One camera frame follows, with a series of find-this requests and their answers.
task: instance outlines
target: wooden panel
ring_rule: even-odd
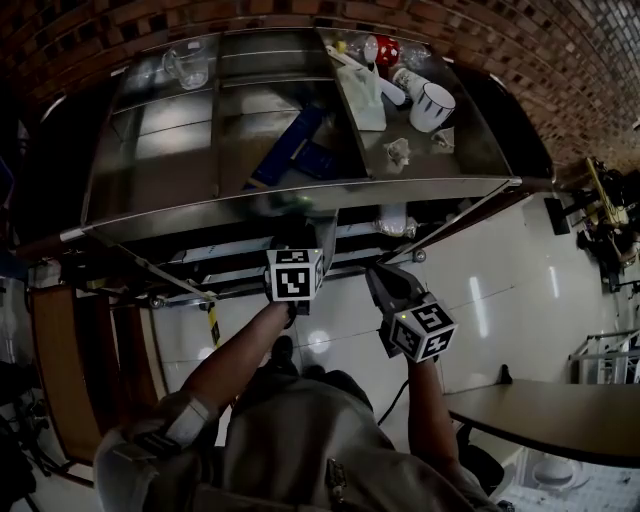
[[[118,308],[113,311],[113,321],[120,355],[120,374],[129,403],[130,412],[140,417],[150,412],[158,403],[158,394],[149,365],[140,309]]]
[[[85,386],[70,287],[35,290],[33,327],[51,418],[65,455],[91,463],[102,440]]]
[[[125,423],[128,400],[120,379],[109,299],[84,297],[75,301],[78,347],[94,416],[102,435]]]
[[[451,416],[575,460],[640,467],[640,386],[514,380],[446,395]]]

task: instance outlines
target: plastic bag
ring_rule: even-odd
[[[382,90],[378,82],[378,68],[338,69],[338,79],[351,108],[358,130],[381,132],[387,128],[382,105]]]

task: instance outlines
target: white mug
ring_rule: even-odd
[[[456,108],[456,100],[449,91],[438,84],[427,82],[414,100],[409,114],[411,125],[420,132],[438,128]]]

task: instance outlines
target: metal frame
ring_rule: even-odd
[[[500,194],[501,192],[506,190],[508,187],[510,187],[510,186],[518,186],[521,183],[522,183],[522,179],[516,178],[516,177],[511,178],[510,180],[508,180],[505,183],[502,183],[493,192],[491,192],[491,193],[487,194],[486,196],[484,196],[482,199],[480,199],[480,201],[475,203],[470,208],[467,208],[466,210],[464,210],[462,213],[460,213],[459,215],[457,215],[456,217],[451,219],[446,224],[440,226],[438,229],[436,229],[432,233],[429,233],[423,239],[421,239],[421,240],[419,240],[419,241],[417,241],[417,242],[405,247],[404,249],[399,249],[398,251],[396,251],[395,253],[393,253],[392,255],[390,255],[390,256],[388,256],[386,258],[383,258],[383,261],[387,261],[388,263],[395,263],[397,261],[397,259],[400,256],[402,256],[403,254],[407,254],[408,252],[413,252],[413,251],[416,251],[418,249],[422,249],[425,245],[427,245],[429,240],[431,240],[431,239],[435,238],[436,236],[438,236],[445,229],[449,228],[449,226],[452,226],[453,224],[458,222],[460,219],[464,218],[466,215],[471,213],[473,210],[475,210],[476,208],[479,208],[484,203],[486,203],[490,199],[494,198],[495,196],[497,196],[498,194]]]

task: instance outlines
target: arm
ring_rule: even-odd
[[[182,389],[223,411],[248,384],[288,321],[287,303],[272,302],[207,357]]]
[[[411,453],[446,475],[458,466],[458,444],[433,360],[409,365]]]

